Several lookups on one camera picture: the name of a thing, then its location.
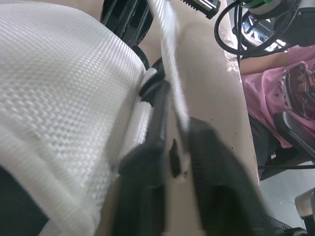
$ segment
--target floor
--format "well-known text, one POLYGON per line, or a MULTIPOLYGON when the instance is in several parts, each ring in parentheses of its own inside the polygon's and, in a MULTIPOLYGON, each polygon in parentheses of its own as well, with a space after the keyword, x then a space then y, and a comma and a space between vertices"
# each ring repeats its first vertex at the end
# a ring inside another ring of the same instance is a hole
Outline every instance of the floor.
POLYGON ((305 229, 294 204, 296 196, 315 187, 315 170, 288 170, 260 182, 261 192, 275 219, 305 229))

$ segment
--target person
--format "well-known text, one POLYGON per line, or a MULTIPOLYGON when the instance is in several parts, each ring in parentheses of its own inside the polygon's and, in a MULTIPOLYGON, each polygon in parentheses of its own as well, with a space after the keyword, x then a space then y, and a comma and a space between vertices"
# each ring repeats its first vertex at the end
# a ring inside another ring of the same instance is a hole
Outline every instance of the person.
POLYGON ((276 130, 276 112, 288 111, 315 136, 315 45, 241 60, 240 73, 258 165, 279 144, 291 147, 276 130))

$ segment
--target tabletop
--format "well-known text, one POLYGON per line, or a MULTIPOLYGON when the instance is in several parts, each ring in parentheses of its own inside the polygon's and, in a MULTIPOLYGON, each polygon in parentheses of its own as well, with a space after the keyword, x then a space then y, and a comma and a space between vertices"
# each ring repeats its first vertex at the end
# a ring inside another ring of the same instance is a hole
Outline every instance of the tabletop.
MULTIPOLYGON (((214 24, 218 14, 207 19, 180 0, 171 0, 179 20, 177 63, 184 87, 189 115, 207 121, 221 140, 243 163, 255 186, 258 186, 257 163, 252 142, 246 102, 236 56, 225 52, 215 41, 214 24)), ((221 0, 220 12, 226 7, 221 0)), ((233 45, 229 16, 224 17, 220 35, 233 45)), ((155 21, 139 45, 153 64, 160 57, 158 27, 155 21)), ((170 115, 168 148, 173 138, 174 116, 170 115)), ((195 208, 191 176, 180 181, 169 178, 167 233, 172 236, 204 235, 195 208)))

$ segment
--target pink shirt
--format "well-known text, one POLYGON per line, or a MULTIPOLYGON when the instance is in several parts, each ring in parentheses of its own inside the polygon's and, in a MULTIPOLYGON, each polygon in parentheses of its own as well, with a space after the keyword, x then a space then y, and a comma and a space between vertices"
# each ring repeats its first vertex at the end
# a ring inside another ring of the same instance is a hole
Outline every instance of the pink shirt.
MULTIPOLYGON (((315 46, 305 48, 293 47, 288 50, 288 56, 290 66, 241 76, 249 114, 264 124, 281 142, 283 148, 290 148, 291 145, 277 133, 273 121, 274 113, 285 111, 284 96, 280 91, 281 83, 279 79, 285 71, 301 63, 308 70, 313 71, 315 66, 315 46)), ((306 120, 292 111, 289 112, 315 136, 315 120, 306 120)))

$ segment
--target black fabric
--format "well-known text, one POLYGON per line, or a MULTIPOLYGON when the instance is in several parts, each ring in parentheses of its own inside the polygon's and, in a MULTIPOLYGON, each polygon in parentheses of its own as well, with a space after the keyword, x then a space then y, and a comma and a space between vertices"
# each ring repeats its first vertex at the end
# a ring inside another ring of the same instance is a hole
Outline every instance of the black fabric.
POLYGON ((47 221, 18 182, 0 167, 0 236, 37 236, 47 221))
MULTIPOLYGON (((254 143, 257 165, 264 166, 268 158, 279 147, 280 142, 272 135, 272 133, 259 121, 249 115, 252 130, 252 140, 254 143)), ((258 170, 259 177, 263 169, 258 170)))

